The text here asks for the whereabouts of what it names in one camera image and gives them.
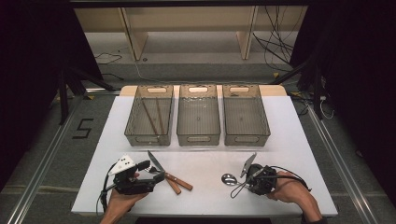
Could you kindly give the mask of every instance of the translucent plastic bin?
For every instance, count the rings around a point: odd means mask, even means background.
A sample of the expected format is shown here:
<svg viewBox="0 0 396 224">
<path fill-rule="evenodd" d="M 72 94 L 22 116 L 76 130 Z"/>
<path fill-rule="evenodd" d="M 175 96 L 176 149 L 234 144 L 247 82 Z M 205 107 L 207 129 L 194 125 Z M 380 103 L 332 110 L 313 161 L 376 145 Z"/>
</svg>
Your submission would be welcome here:
<svg viewBox="0 0 396 224">
<path fill-rule="evenodd" d="M 219 144 L 219 102 L 216 85 L 181 85 L 177 138 L 181 146 Z"/>
<path fill-rule="evenodd" d="M 173 86 L 138 86 L 125 129 L 132 146 L 169 146 Z"/>
<path fill-rule="evenodd" d="M 258 85 L 223 85 L 226 146 L 263 147 L 270 136 Z"/>
</svg>

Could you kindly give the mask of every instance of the human hand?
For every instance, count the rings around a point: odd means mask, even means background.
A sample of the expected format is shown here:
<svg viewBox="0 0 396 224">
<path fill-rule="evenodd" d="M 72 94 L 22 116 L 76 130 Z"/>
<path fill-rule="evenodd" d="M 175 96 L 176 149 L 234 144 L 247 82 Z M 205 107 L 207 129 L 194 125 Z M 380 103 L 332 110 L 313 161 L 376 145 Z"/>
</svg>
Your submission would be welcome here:
<svg viewBox="0 0 396 224">
<path fill-rule="evenodd" d="M 292 173 L 283 171 L 277 172 L 277 175 L 293 176 Z M 278 178 L 275 190 L 267 194 L 267 197 L 275 201 L 280 200 L 284 203 L 297 203 L 303 210 L 305 220 L 308 222 L 322 219 L 316 199 L 298 180 Z"/>
<path fill-rule="evenodd" d="M 101 223 L 117 223 L 134 204 L 149 195 L 148 193 L 125 195 L 119 194 L 115 189 L 111 190 L 108 207 Z"/>
</svg>

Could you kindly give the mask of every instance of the white table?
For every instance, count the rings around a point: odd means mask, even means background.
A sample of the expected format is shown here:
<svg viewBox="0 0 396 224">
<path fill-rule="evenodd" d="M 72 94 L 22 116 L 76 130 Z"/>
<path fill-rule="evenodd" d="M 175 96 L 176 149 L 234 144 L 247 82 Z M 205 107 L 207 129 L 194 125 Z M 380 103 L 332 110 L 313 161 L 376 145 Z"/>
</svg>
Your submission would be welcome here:
<svg viewBox="0 0 396 224">
<path fill-rule="evenodd" d="M 284 167 L 301 176 L 312 188 L 311 193 L 318 201 L 323 216 L 337 215 L 330 193 L 320 174 L 303 128 L 288 96 L 262 97 L 268 118 L 271 136 L 264 147 L 224 146 L 222 101 L 219 97 L 221 135 L 220 144 L 215 147 L 180 147 L 177 141 L 176 96 L 169 147 L 131 147 L 124 130 L 134 97 L 118 96 L 110 110 L 91 165 L 82 182 L 72 212 L 92 215 L 102 190 L 106 172 L 122 155 L 128 154 L 135 162 L 149 160 L 151 150 L 162 166 L 171 174 L 189 182 L 193 190 L 181 188 L 176 195 L 169 184 L 163 181 L 153 192 L 140 201 L 130 212 L 138 217 L 284 217 L 299 216 L 300 208 L 292 203 L 275 202 L 265 196 L 258 196 L 247 189 L 232 199 L 234 187 L 224 185 L 220 178 L 230 173 L 238 177 L 247 158 L 254 151 L 258 155 L 254 163 Z M 151 177 L 140 172 L 142 178 Z"/>
</svg>

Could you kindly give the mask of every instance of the spoon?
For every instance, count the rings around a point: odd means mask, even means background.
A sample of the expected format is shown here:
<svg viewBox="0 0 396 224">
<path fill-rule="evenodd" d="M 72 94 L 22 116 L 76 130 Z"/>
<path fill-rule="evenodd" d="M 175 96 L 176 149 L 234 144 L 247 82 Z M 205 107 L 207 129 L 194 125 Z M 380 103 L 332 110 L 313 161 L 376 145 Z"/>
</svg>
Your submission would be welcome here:
<svg viewBox="0 0 396 224">
<path fill-rule="evenodd" d="M 234 186 L 234 185 L 241 185 L 241 183 L 239 183 L 235 176 L 231 175 L 231 174 L 225 174 L 221 177 L 221 181 L 228 185 L 228 186 Z"/>
</svg>

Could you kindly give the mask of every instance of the white robot part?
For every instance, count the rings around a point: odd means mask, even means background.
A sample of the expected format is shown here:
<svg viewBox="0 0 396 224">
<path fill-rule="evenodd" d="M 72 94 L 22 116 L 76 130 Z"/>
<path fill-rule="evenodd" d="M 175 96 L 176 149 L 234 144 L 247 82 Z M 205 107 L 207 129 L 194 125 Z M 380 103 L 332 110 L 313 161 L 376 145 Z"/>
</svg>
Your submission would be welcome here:
<svg viewBox="0 0 396 224">
<path fill-rule="evenodd" d="M 134 166 L 136 166 L 136 164 L 131 159 L 131 157 L 128 155 L 124 155 L 117 161 L 114 167 L 108 172 L 108 175 L 116 175 Z"/>
</svg>

